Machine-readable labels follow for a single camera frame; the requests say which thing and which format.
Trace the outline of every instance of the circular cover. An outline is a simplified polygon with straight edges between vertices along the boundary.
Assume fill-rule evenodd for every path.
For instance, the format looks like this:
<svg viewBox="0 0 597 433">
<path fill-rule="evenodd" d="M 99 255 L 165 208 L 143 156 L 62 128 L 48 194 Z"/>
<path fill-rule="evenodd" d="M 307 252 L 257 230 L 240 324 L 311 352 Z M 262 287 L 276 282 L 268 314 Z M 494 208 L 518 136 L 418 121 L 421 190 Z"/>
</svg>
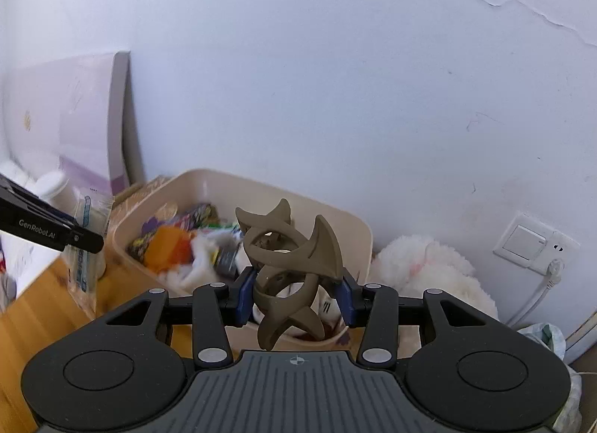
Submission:
<svg viewBox="0 0 597 433">
<path fill-rule="evenodd" d="M 21 388 L 36 417 L 59 429 L 105 431 L 143 422 L 172 404 L 186 381 L 174 350 L 131 333 L 134 327 L 86 329 L 25 367 Z"/>
<path fill-rule="evenodd" d="M 439 420 L 494 432 L 551 420 L 570 391 L 569 373 L 555 354 L 501 327 L 442 332 L 410 359 L 406 383 Z"/>
</svg>

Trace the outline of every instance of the beige plastic bin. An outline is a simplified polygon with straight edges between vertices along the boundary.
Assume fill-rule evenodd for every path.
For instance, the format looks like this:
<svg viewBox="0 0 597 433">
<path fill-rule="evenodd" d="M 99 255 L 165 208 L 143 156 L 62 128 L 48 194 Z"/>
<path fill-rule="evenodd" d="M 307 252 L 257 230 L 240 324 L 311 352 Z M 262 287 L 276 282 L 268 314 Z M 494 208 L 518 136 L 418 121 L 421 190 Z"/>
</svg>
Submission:
<svg viewBox="0 0 597 433">
<path fill-rule="evenodd" d="M 323 215 L 338 237 L 344 267 L 364 284 L 369 274 L 371 262 L 371 228 L 356 216 L 329 205 L 293 194 L 286 190 L 254 182 L 246 178 L 198 169 L 185 172 L 166 182 L 142 200 L 114 230 L 113 247 L 127 266 L 156 278 L 156 275 L 126 253 L 126 247 L 141 232 L 141 226 L 165 203 L 175 202 L 178 209 L 190 209 L 201 202 L 210 202 L 218 209 L 220 217 L 234 221 L 235 209 L 266 214 L 281 198 L 290 203 L 292 218 L 296 228 L 305 236 L 310 236 L 315 224 L 315 216 Z M 188 295 L 184 290 L 166 287 L 171 296 Z M 327 350 L 346 331 L 343 325 L 336 328 L 336 334 L 321 342 L 309 342 L 282 335 L 275 349 L 280 351 Z M 226 327 L 232 349 L 259 349 L 257 326 L 248 323 L 242 328 Z"/>
</svg>

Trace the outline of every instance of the white plush toy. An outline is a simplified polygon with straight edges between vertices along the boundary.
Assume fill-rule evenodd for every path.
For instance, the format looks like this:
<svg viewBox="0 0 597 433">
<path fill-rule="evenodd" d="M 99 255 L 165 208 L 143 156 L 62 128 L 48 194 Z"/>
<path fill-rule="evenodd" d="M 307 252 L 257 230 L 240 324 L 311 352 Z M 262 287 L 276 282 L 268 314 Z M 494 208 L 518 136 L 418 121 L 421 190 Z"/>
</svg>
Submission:
<svg viewBox="0 0 597 433">
<path fill-rule="evenodd" d="M 421 298 L 427 289 L 450 295 L 497 319 L 496 303 L 472 275 L 475 269 L 455 249 L 431 237 L 401 236 L 390 242 L 371 263 L 368 281 L 381 283 L 403 297 Z M 421 347 L 419 328 L 400 326 L 398 357 L 410 357 Z"/>
</svg>

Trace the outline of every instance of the gray ribbed plate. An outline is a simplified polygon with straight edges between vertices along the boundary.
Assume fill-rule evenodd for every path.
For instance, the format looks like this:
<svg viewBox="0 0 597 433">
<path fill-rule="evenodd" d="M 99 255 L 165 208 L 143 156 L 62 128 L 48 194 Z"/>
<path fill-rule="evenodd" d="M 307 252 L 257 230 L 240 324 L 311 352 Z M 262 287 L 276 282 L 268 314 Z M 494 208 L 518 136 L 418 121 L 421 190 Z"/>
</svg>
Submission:
<svg viewBox="0 0 597 433">
<path fill-rule="evenodd" d="M 232 367 L 204 371 L 184 397 L 130 433 L 447 433 L 414 407 L 384 371 L 345 352 L 245 352 Z M 40 433 L 52 433 L 44 427 Z"/>
</svg>

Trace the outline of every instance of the white switch plate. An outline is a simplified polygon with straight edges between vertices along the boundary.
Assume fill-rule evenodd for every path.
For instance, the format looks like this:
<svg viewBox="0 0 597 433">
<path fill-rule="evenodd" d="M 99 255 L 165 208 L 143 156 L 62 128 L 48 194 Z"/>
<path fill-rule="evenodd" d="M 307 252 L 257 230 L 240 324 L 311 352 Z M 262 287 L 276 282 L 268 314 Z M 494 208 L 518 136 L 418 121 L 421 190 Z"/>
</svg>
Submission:
<svg viewBox="0 0 597 433">
<path fill-rule="evenodd" d="M 580 245 L 571 237 L 529 215 L 518 214 L 493 252 L 523 268 L 545 275 L 552 260 L 561 260 L 565 268 L 579 249 Z"/>
</svg>

